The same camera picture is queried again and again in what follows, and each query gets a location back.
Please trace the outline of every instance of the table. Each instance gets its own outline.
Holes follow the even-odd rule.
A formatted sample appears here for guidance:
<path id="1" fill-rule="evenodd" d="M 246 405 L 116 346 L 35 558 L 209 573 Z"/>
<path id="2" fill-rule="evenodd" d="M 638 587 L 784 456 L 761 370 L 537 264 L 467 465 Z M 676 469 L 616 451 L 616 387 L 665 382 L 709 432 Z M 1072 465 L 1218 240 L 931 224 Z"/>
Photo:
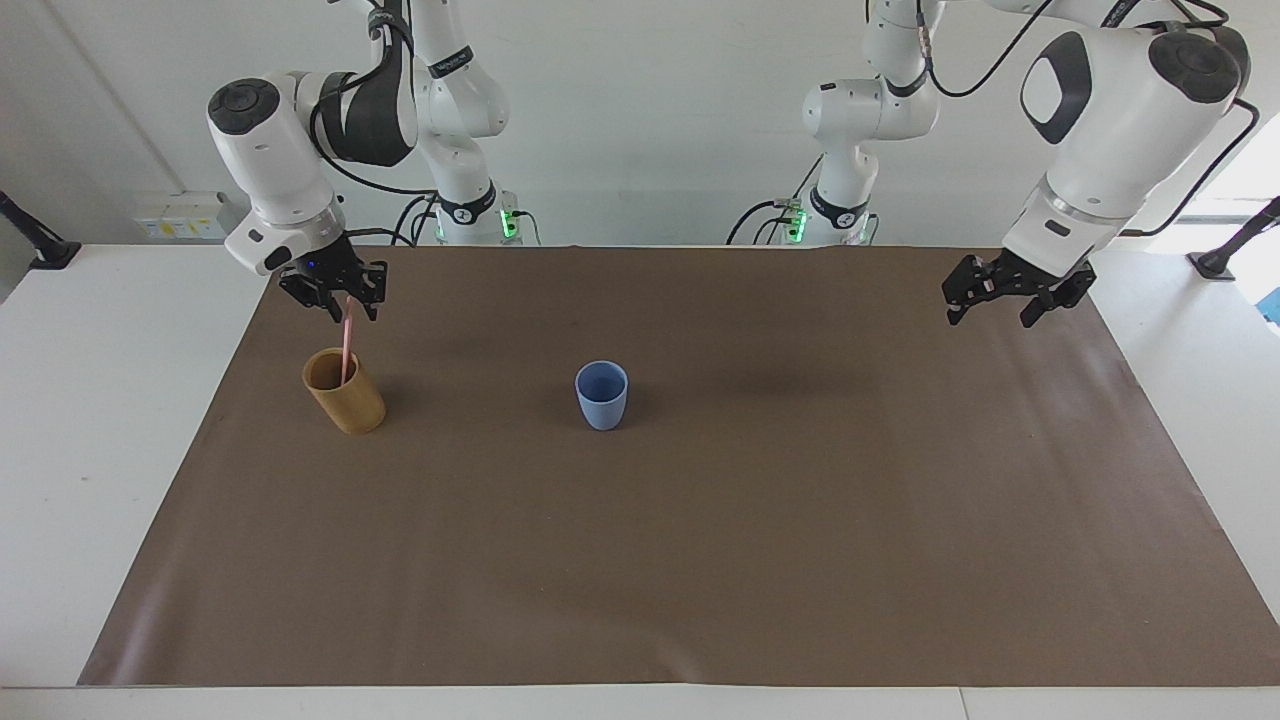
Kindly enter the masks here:
<path id="1" fill-rule="evenodd" d="M 1193 475 L 1276 614 L 1280 341 L 1231 286 L 1172 256 L 1105 252 L 1094 299 Z M 0 306 L 0 685 L 74 683 L 265 286 L 218 247 L 88 247 Z M 154 392 L 138 392 L 146 377 Z M 174 707 L 278 716 L 515 708 L 573 716 L 867 714 L 896 717 L 1280 712 L 1254 691 L 753 691 L 516 688 L 0 691 L 0 715 L 141 716 Z"/>

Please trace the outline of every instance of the brown table mat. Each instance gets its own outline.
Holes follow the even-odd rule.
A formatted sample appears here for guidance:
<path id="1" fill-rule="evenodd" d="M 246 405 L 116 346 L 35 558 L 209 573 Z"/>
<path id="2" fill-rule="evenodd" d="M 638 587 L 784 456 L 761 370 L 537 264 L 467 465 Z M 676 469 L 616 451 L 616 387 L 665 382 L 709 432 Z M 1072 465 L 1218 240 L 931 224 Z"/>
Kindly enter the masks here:
<path id="1" fill-rule="evenodd" d="M 387 424 L 334 429 L 338 328 L 271 288 L 82 684 L 1280 684 L 1092 305 L 950 328 L 952 250 L 370 255 Z"/>

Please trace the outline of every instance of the light blue plastic cup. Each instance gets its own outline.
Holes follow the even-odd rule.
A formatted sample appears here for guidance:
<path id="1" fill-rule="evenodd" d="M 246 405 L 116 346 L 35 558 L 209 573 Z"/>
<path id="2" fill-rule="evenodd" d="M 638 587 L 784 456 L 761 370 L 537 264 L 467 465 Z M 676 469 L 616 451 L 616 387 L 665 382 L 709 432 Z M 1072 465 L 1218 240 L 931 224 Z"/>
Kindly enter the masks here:
<path id="1" fill-rule="evenodd" d="M 591 363 L 577 372 L 573 387 L 589 425 L 602 433 L 618 427 L 622 414 L 627 411 L 627 391 L 631 387 L 621 365 L 607 360 Z"/>

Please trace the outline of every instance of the pink stick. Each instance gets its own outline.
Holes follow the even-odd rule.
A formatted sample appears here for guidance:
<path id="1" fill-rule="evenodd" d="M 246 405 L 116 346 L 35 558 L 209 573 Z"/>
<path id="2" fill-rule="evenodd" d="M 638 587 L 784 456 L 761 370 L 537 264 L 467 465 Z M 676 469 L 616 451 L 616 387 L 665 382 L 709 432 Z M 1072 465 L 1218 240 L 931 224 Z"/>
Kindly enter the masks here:
<path id="1" fill-rule="evenodd" d="M 342 320 L 342 383 L 351 380 L 351 333 L 356 324 L 356 299 L 347 296 L 347 316 Z"/>

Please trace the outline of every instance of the white power box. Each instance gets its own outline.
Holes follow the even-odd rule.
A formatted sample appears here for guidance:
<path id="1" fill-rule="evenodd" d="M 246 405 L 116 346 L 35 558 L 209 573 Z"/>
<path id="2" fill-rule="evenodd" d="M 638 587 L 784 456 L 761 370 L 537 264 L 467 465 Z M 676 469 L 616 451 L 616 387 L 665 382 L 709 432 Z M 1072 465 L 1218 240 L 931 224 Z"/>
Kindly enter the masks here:
<path id="1" fill-rule="evenodd" d="M 138 208 L 134 222 L 152 240 L 227 240 L 236 229 L 236 210 L 215 193 L 188 192 Z"/>

